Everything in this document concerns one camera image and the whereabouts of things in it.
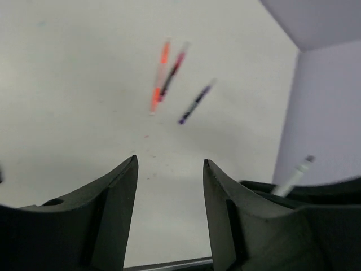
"white surface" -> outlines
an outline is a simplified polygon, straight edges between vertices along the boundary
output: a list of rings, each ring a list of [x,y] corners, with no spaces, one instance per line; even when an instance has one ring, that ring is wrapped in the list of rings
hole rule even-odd
[[[309,51],[297,64],[274,183],[307,154],[315,161],[299,185],[360,175],[361,41]]]
[[[360,0],[261,0],[302,50],[361,39]]]
[[[270,182],[296,48],[254,0],[0,3],[0,201],[42,204],[131,154],[126,266],[210,255],[202,164]],[[160,52],[192,46],[156,116]],[[186,125],[178,118],[213,77]]]

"red pen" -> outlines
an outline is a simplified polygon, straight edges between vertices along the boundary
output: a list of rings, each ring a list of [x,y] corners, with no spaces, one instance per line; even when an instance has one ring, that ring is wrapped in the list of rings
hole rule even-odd
[[[177,71],[179,69],[179,66],[181,66],[181,64],[182,64],[182,62],[184,60],[184,57],[186,56],[186,52],[187,52],[189,46],[190,46],[190,43],[186,42],[183,45],[183,48],[181,49],[180,53],[178,54],[177,59],[175,61],[175,64],[173,66],[173,69],[171,70],[170,74],[168,75],[167,80],[165,81],[164,86],[162,88],[162,91],[160,92],[160,95],[159,95],[159,101],[160,102],[163,101],[164,96],[168,91],[170,82],[171,82],[172,78],[175,76],[175,74],[177,73]]]

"white pen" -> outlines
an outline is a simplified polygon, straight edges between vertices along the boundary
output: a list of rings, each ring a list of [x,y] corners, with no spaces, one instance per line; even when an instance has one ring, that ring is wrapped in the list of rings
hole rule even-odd
[[[305,172],[309,170],[309,167],[314,160],[314,156],[307,155],[306,158],[298,166],[296,166],[296,170],[293,176],[286,183],[277,185],[271,193],[276,196],[287,196],[292,191],[294,186],[299,182]]]

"marker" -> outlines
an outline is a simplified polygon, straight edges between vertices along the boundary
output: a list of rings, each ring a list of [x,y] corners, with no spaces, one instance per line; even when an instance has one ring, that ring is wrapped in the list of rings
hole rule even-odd
[[[158,69],[157,79],[156,79],[156,85],[153,92],[152,97],[152,105],[151,105],[151,115],[155,114],[158,102],[159,102],[159,94],[160,94],[160,88],[163,81],[164,76],[164,70],[168,61],[168,55],[170,51],[170,41],[167,40],[164,44],[163,51],[162,51],[162,58],[160,60],[160,65]]]
[[[309,170],[309,167],[314,160],[314,156],[307,155],[306,158],[296,167],[296,171],[288,182],[283,185],[276,186],[271,193],[276,196],[286,197],[299,182],[301,177]]]
[[[190,46],[190,43],[186,42],[183,45],[183,48],[181,49],[180,53],[178,54],[175,64],[173,66],[173,69],[171,70],[170,74],[168,75],[167,80],[165,81],[164,86],[160,92],[159,102],[163,101],[164,96],[168,91],[170,82],[171,82],[172,78],[175,76],[175,74],[177,73],[179,66],[181,66],[182,61],[183,61],[184,57],[186,56],[186,52],[187,52],[189,46]]]
[[[204,96],[206,96],[206,94],[210,91],[210,89],[213,87],[213,85],[215,84],[216,79],[212,79],[211,82],[209,83],[208,86],[206,86],[201,93],[197,96],[197,98],[195,99],[195,101],[191,104],[191,106],[189,106],[188,110],[186,111],[186,113],[184,113],[184,115],[182,116],[182,118],[178,121],[179,124],[184,124],[187,120],[187,118],[191,115],[191,113],[194,111],[194,109],[197,108],[197,106],[199,105],[199,103],[201,102],[201,100],[204,98]]]

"orange pen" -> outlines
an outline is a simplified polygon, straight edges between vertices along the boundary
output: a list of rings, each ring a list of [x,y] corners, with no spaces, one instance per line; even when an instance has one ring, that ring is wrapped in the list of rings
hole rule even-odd
[[[166,67],[166,64],[168,61],[169,51],[170,51],[170,41],[168,40],[164,44],[162,58],[161,58],[159,69],[158,69],[156,85],[155,85],[155,89],[154,89],[153,97],[152,97],[151,115],[155,114],[155,110],[156,110],[158,102],[159,102],[159,94],[160,94],[161,84],[162,84],[163,77],[164,77],[164,70],[165,70],[165,67]]]

